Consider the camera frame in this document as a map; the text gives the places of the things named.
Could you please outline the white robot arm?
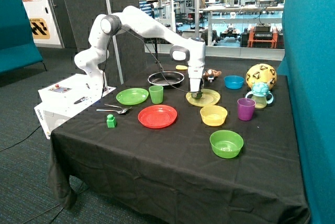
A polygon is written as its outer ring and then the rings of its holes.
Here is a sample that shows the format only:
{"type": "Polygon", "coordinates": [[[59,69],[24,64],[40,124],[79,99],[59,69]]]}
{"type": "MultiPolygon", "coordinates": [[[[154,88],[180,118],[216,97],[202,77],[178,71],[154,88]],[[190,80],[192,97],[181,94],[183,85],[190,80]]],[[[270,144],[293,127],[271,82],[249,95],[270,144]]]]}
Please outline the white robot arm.
{"type": "Polygon", "coordinates": [[[188,64],[189,92],[193,98],[201,98],[205,40],[200,37],[185,39],[133,6],[120,13],[98,15],[88,37],[90,48],[75,56],[76,66],[88,76],[88,86],[93,95],[102,96],[107,88],[105,74],[98,65],[109,57],[111,37],[130,29],[144,38],[161,38],[171,43],[170,56],[175,61],[185,60],[188,64]]]}

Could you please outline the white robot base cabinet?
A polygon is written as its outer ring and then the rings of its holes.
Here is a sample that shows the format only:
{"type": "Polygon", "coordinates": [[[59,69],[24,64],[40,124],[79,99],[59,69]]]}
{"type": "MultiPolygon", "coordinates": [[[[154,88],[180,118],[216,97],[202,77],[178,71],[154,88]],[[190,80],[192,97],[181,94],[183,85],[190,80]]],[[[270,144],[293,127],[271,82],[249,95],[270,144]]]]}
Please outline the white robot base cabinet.
{"type": "Polygon", "coordinates": [[[108,86],[104,93],[94,89],[85,74],[74,74],[38,90],[41,103],[34,110],[47,139],[51,132],[90,105],[115,90],[108,86]]]}

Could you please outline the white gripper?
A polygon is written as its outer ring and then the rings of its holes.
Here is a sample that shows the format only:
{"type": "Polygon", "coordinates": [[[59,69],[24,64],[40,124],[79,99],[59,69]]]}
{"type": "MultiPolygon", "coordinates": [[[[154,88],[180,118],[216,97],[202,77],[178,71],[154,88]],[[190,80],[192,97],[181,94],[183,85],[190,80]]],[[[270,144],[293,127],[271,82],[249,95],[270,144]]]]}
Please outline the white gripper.
{"type": "Polygon", "coordinates": [[[198,92],[199,97],[203,95],[203,89],[200,88],[200,83],[203,78],[204,67],[188,67],[188,77],[189,77],[189,91],[192,98],[196,98],[196,92],[198,92]]]}

